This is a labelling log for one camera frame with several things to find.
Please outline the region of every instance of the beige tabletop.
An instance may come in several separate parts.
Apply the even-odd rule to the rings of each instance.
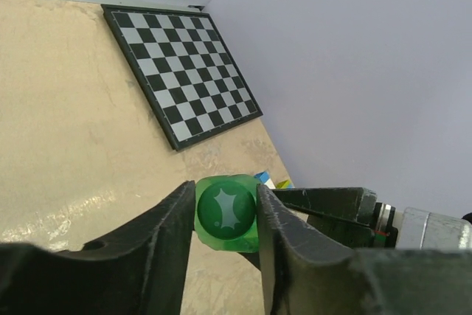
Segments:
[[[78,250],[184,180],[288,174],[260,120],[172,150],[100,6],[0,0],[0,239]],[[194,236],[183,314],[261,314],[260,273]]]

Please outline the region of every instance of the green cylindrical object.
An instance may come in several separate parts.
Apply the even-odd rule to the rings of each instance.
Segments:
[[[212,176],[196,184],[195,231],[214,250],[257,252],[256,193],[249,175]]]

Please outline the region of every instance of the white square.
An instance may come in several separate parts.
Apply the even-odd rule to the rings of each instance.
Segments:
[[[236,90],[236,84],[235,84],[235,81],[232,79],[232,77],[225,77],[223,81],[228,87],[228,90],[230,91]]]
[[[184,120],[189,120],[196,116],[192,106],[189,103],[179,103],[176,107]]]
[[[145,20],[145,17],[142,14],[129,13],[128,16],[131,19],[131,22],[137,29],[148,29],[149,25]]]
[[[215,127],[208,114],[202,114],[201,116],[198,116],[197,120],[204,132],[209,131]]]
[[[236,106],[239,108],[243,117],[249,115],[248,106],[245,103],[238,103]]]
[[[154,64],[153,60],[150,58],[138,59],[138,65],[144,75],[154,75],[159,73],[156,64]]]
[[[196,69],[205,68],[207,66],[200,55],[191,55],[190,59],[192,60],[193,64],[195,65]]]
[[[192,38],[189,35],[189,32],[186,29],[176,29],[177,35],[182,42],[192,42]]]
[[[215,45],[216,51],[218,53],[226,53],[226,50],[223,47],[223,44],[220,41],[214,41],[213,44]]]
[[[179,142],[183,142],[184,140],[189,139],[192,136],[189,131],[189,128],[187,127],[187,124],[184,121],[174,123],[170,126],[172,127],[172,130]]]
[[[193,44],[195,44],[195,47],[198,53],[200,53],[201,55],[207,55],[209,53],[207,46],[205,46],[203,42],[198,41],[198,42],[194,42]]]
[[[185,97],[189,101],[198,100],[198,94],[193,85],[186,85],[181,87],[182,91],[185,94]]]
[[[186,73],[192,84],[203,83],[203,80],[196,69],[187,70]]]
[[[225,104],[227,104],[228,106],[234,105],[236,103],[235,99],[233,99],[233,96],[229,92],[224,92],[221,94],[221,96]]]
[[[145,44],[145,47],[152,58],[164,57],[164,53],[162,53],[161,47],[158,44]]]
[[[211,97],[204,97],[203,99],[201,99],[201,103],[204,106],[206,112],[216,111],[215,103],[213,102]]]
[[[158,41],[159,43],[169,42],[169,38],[167,37],[163,29],[150,29],[150,31],[153,34],[156,41]]]
[[[170,96],[170,92],[167,90],[155,91],[154,96],[156,96],[157,102],[162,108],[176,104],[172,96]]]
[[[225,123],[231,122],[233,120],[233,115],[231,114],[231,111],[227,107],[223,107],[221,110],[218,111],[221,115],[221,118],[223,118],[223,121]]]
[[[220,93],[214,81],[207,81],[204,84],[210,95],[216,95]]]
[[[206,30],[197,30],[198,34],[200,35],[200,38],[203,42],[208,42],[211,41],[212,39],[209,37],[208,32]]]
[[[178,88],[180,86],[174,73],[161,74],[161,78],[165,84],[165,87],[168,89]]]
[[[173,72],[180,72],[184,70],[184,66],[182,66],[182,62],[178,57],[167,57],[166,61],[169,63],[169,67],[172,69]]]
[[[226,69],[228,69],[228,73],[230,76],[237,77],[237,71],[236,71],[235,66],[233,66],[232,64],[229,64],[226,66]]]
[[[195,25],[193,24],[192,19],[190,17],[182,16],[181,20],[186,29],[195,29]]]
[[[174,52],[177,55],[188,55],[188,52],[182,42],[172,42],[170,45],[172,46],[172,48],[174,48]]]
[[[129,44],[142,44],[142,38],[136,29],[122,28],[121,33]]]
[[[174,25],[170,22],[169,16],[167,15],[157,15],[157,20],[161,24],[163,29],[173,29]]]
[[[216,66],[208,68],[208,72],[212,76],[213,80],[218,80],[222,78],[221,73]]]
[[[213,30],[212,22],[208,18],[201,18],[200,21],[206,30]]]
[[[251,99],[251,96],[249,96],[249,93],[246,88],[238,89],[238,91],[244,101],[249,101]]]
[[[221,59],[221,56],[218,53],[212,53],[209,55],[213,61],[215,62],[216,66],[222,66],[224,65],[223,60]]]

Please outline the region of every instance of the checkerboard pattern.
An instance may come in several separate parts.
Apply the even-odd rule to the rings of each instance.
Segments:
[[[103,8],[175,149],[262,114],[208,15]]]

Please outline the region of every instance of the table surface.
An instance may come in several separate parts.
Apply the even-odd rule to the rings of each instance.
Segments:
[[[288,174],[260,120],[176,153],[98,4],[0,0],[0,239],[78,250],[184,180]],[[262,314],[260,274],[192,239],[183,314]]]

